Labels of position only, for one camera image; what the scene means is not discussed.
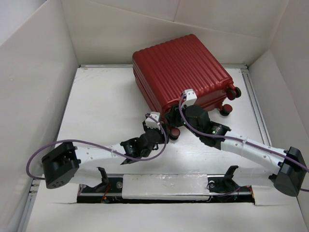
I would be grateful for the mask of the red hard-shell suitcase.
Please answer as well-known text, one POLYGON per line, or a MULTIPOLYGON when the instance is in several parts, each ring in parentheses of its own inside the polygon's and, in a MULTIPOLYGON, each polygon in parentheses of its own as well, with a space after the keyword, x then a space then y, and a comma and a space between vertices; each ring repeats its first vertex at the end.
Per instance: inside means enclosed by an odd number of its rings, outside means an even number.
POLYGON ((159 112, 166 124, 170 108, 182 108, 186 89, 197 95, 195 105, 207 112, 217 109, 223 116, 233 109, 225 100, 241 96, 231 75, 193 34, 136 51, 132 61, 137 86, 150 109, 159 112))

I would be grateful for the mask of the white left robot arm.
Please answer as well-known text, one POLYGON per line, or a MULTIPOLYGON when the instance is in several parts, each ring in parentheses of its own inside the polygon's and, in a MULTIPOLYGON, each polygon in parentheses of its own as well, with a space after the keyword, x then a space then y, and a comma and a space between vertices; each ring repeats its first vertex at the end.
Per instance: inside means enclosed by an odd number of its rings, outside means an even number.
POLYGON ((68 183, 86 185, 101 192, 109 185, 107 164, 122 155, 123 165, 147 161, 159 145, 167 145, 169 131, 165 124, 150 128, 143 123, 140 137, 107 148, 76 147, 73 142, 63 142, 42 158, 46 187, 56 189, 68 183))

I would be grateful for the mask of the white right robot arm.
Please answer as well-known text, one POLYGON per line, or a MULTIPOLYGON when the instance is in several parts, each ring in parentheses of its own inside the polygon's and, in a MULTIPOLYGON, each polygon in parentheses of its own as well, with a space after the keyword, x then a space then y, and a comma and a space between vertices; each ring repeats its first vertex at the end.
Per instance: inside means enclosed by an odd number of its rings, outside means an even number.
POLYGON ((267 146, 243 135, 232 133, 228 126, 212 121, 199 105, 171 107, 165 114, 172 127, 185 126, 206 146, 230 152, 251 160, 261 168, 230 166, 223 178, 224 187, 235 190, 247 185, 273 186, 279 192, 296 197, 309 169, 302 153, 295 147, 288 150, 267 146))

